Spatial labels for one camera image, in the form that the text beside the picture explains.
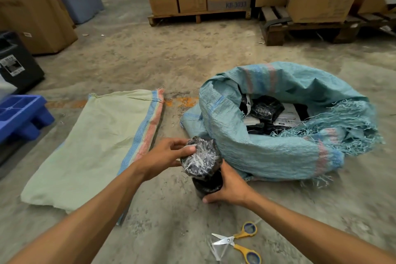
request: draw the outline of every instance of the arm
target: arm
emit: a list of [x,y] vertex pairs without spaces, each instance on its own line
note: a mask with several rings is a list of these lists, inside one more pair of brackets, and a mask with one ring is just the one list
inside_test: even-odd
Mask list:
[[222,189],[205,196],[204,203],[222,200],[255,212],[313,263],[396,264],[386,251],[261,196],[226,162],[221,174]]
[[142,182],[189,156],[188,139],[164,139],[133,162],[93,199],[36,238],[9,264],[91,263]]

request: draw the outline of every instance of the scissors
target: scissors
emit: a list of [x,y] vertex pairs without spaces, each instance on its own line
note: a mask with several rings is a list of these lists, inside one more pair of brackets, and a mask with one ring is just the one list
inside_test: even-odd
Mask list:
[[234,239],[251,237],[254,236],[256,233],[257,226],[253,222],[245,222],[242,226],[242,231],[238,234],[235,234],[234,236],[225,237],[217,234],[212,234],[213,236],[220,239],[219,241],[214,242],[213,245],[230,244],[244,255],[247,264],[261,264],[261,257],[258,252],[234,243]]

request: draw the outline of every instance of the warehouse floor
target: warehouse floor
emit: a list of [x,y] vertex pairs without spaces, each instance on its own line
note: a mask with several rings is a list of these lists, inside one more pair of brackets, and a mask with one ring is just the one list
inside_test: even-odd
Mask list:
[[[235,66],[279,60],[323,69],[367,95],[378,108],[386,145],[348,158],[328,187],[298,182],[252,186],[286,207],[396,253],[395,38],[349,45],[316,38],[266,47],[259,44],[255,19],[150,27],[147,0],[103,1],[106,11],[76,29],[77,42],[57,55],[37,58],[46,80],[32,93],[47,98],[56,122],[0,167],[0,263],[65,217],[49,206],[26,205],[19,195],[67,137],[89,93],[163,87],[167,102],[158,137],[185,136],[179,118],[196,102],[207,78]],[[94,263],[215,263],[206,236],[232,235],[248,220],[257,217],[235,206],[203,204],[191,180],[175,168],[141,186],[123,226],[114,228]],[[265,222],[255,237],[241,243],[258,251],[264,263],[309,263]],[[234,250],[226,258],[226,263],[242,263]]]

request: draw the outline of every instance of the black plastic bin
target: black plastic bin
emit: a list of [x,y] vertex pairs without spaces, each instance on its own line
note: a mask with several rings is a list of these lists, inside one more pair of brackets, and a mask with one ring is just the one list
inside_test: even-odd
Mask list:
[[44,79],[44,71],[12,31],[0,31],[0,74],[17,87],[15,94],[27,92]]

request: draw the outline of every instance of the forearm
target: forearm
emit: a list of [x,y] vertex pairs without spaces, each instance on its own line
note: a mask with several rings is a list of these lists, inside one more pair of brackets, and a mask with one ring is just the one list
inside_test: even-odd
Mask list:
[[283,235],[313,263],[395,264],[387,252],[329,225],[291,211],[251,191],[245,207]]
[[10,264],[91,263],[143,181],[133,163],[103,191],[20,251]]

